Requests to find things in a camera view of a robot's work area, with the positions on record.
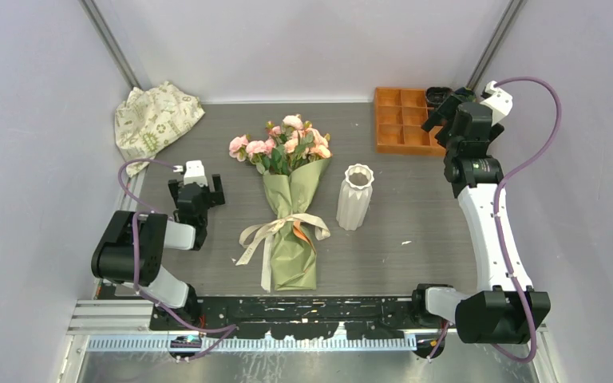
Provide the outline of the beige printed ribbon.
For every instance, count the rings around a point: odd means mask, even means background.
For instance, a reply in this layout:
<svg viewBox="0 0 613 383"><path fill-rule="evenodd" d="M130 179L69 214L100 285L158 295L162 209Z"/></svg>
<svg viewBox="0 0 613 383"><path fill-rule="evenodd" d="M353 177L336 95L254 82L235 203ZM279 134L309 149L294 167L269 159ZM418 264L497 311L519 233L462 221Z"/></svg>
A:
<svg viewBox="0 0 613 383"><path fill-rule="evenodd" d="M257 247L264 243L260 286L267 293L271 292L272 274L270 259L274 237L279 233L280 229L285 227L288 223L291 225L292 229L292 223L294 221L302 221L313 226L315 238L318 241L327 239L331 236L330 230L325 222L320 217L308 213L291 214L269 223L252 225L244 229L239 236L239 244L244 248L244 252L235 262L236 266L247 265L251 261Z"/></svg>

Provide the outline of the pink artificial flower bunch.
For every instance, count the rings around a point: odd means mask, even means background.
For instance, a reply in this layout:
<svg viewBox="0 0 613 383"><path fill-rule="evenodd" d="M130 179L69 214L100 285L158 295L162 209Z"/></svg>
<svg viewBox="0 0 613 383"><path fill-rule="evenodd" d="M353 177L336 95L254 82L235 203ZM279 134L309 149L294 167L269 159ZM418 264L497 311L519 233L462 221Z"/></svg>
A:
<svg viewBox="0 0 613 383"><path fill-rule="evenodd" d="M250 135L233 138L228 145L230 157L255 167L261 175L289 176L308 164L328 160L330 135L322 134L301 115L288 115L275 124L266 124L267 138L254 140Z"/></svg>

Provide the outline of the green wrapping paper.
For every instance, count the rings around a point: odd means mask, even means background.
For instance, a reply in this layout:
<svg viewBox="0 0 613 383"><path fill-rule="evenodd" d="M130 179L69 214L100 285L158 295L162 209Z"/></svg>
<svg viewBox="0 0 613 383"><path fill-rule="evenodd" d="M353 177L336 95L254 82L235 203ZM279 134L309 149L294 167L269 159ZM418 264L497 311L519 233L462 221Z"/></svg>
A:
<svg viewBox="0 0 613 383"><path fill-rule="evenodd" d="M308 164L289 176L263 175L265 196L278 219L307 213L330 160ZM314 227L309 226L313 243ZM274 290L314 290L317 287L317 251L297 239L288 223L275 235L271 249L271 285Z"/></svg>

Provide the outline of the orange wrapping paper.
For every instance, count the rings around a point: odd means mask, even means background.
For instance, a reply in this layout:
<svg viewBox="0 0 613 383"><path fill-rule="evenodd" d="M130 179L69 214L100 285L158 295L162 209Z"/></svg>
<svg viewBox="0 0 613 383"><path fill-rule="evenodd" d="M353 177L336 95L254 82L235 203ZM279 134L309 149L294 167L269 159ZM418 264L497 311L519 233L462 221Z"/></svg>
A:
<svg viewBox="0 0 613 383"><path fill-rule="evenodd" d="M315 247L311 235L309 233L309 223L304 223L302 221L294 221L292 223L292 233L299 239L309 246L312 253L315 253Z"/></svg>

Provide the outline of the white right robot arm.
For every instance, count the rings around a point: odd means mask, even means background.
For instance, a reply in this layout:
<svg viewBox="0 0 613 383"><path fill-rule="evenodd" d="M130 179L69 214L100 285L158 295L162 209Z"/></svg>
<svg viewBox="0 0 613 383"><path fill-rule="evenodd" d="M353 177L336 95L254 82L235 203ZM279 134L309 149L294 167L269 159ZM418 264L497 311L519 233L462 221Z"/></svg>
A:
<svg viewBox="0 0 613 383"><path fill-rule="evenodd" d="M435 138L445 149L446 180L463 211L477 263L477 291L464 294L449 285L420 284L413 292L411 316L420 327L450 322L464 343L530 342L551 309L548 293L535 290L508 220L504 172L488 154L504 131L512 96L492 81L482 101L458 89L429 116L422 128L442 128Z"/></svg>

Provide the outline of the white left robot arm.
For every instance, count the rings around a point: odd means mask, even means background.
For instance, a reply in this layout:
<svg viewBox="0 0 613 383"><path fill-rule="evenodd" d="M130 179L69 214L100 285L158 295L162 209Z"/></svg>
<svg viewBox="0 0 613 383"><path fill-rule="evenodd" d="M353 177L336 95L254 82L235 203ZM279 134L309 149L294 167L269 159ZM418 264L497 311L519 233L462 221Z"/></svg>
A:
<svg viewBox="0 0 613 383"><path fill-rule="evenodd" d="M115 211L91 259L96 278L132 288L183 330L199 326L196 290L162 265L165 249L198 251L208 236L208 210L225 204L221 176L212 187L170 180L174 219L166 214Z"/></svg>

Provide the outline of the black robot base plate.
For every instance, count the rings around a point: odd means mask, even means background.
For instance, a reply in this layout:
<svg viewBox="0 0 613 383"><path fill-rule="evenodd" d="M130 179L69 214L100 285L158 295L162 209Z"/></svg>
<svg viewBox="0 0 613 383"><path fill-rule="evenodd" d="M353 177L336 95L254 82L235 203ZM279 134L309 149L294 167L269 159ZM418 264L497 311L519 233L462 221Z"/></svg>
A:
<svg viewBox="0 0 613 383"><path fill-rule="evenodd" d="M231 337L276 340L330 339L343 330L348 340L401 338L422 330L441 331L445 320L424 310L411 296L207 296L198 299L195 326L235 326Z"/></svg>

